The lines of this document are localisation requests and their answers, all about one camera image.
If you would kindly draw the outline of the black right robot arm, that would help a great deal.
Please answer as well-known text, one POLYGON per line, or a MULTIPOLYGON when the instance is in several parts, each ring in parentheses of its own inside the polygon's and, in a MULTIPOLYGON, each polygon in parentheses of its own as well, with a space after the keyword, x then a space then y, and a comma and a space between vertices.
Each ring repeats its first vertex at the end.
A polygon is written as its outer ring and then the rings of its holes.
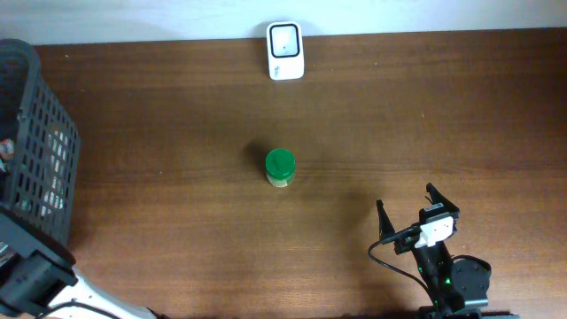
POLYGON ((422 208, 418 221, 407 228, 394 229, 382 200, 376 201, 379 239, 368 248, 368 256, 377 264, 417 282, 431 300, 420 307, 419 318, 516 318, 510 312, 485 312, 492 266, 477 257, 452 255, 445 241, 457 232, 460 208, 432 184, 426 185, 429 205, 422 208), (373 250, 393 244, 396 254, 412 253, 419 275, 413 276, 378 259, 373 250))

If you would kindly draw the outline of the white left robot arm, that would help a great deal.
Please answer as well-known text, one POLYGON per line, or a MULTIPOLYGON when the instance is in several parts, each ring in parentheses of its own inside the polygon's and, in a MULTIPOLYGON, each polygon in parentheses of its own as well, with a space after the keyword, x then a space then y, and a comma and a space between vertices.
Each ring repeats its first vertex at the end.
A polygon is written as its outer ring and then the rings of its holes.
POLYGON ((59 242, 1 210, 1 314, 35 318, 159 318, 86 279, 59 242))

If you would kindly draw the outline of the green lid jar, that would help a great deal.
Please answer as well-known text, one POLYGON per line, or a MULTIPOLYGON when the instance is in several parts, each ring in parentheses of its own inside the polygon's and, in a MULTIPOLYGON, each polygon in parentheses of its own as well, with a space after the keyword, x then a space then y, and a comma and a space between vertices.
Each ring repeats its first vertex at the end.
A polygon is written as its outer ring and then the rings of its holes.
POLYGON ((274 149, 265 158, 265 169, 267 179, 273 186, 287 187, 295 177, 296 159, 287 149, 274 149))

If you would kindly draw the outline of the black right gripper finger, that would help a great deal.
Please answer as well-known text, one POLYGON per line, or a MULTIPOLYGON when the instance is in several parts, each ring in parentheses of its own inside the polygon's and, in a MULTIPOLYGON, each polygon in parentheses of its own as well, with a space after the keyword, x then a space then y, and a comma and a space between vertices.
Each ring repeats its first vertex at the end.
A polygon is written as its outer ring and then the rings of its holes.
POLYGON ((379 225, 379 241, 390 242, 390 238, 395 235, 396 231, 384 209, 384 203, 381 199, 377 200, 377 216, 379 225))
POLYGON ((448 200, 444 195, 442 195, 432 183, 426 184, 426 191, 431 196, 433 205, 442 204, 449 213, 460 213, 460 209, 454 203, 448 200))

